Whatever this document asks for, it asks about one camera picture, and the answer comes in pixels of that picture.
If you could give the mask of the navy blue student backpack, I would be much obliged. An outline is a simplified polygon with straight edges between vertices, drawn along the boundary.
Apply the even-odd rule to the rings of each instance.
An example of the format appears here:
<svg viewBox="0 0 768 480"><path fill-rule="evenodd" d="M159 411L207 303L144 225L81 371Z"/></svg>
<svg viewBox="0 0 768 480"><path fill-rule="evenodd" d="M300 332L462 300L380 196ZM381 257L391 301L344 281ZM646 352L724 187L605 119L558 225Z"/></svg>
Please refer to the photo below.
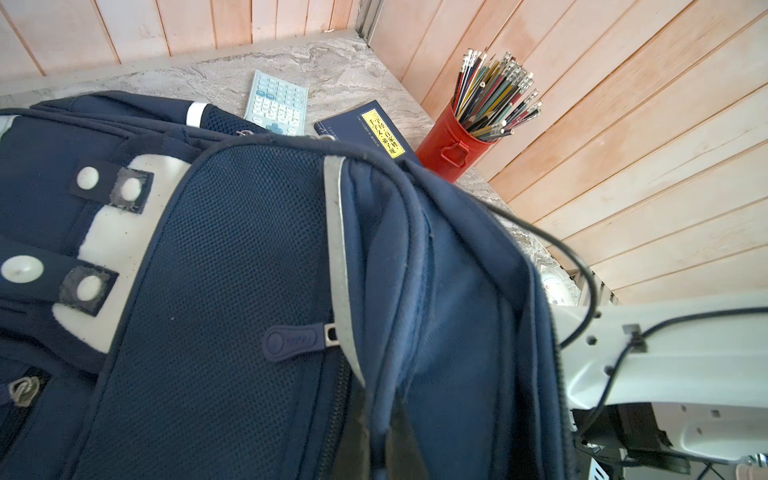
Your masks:
<svg viewBox="0 0 768 480"><path fill-rule="evenodd" d="M1 113L5 479L568 479L534 265L410 160L120 91Z"/></svg>

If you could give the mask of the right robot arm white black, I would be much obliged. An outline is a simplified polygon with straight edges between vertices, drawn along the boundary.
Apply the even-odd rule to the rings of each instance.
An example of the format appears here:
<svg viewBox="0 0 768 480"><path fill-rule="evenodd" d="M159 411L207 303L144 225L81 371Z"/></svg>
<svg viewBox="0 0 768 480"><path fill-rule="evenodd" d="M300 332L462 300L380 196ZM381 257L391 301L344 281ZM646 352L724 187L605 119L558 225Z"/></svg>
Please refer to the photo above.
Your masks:
<svg viewBox="0 0 768 480"><path fill-rule="evenodd" d="M536 359L551 363L560 479L588 456L615 470L733 464L767 450L767 293L551 307L534 289Z"/></svg>

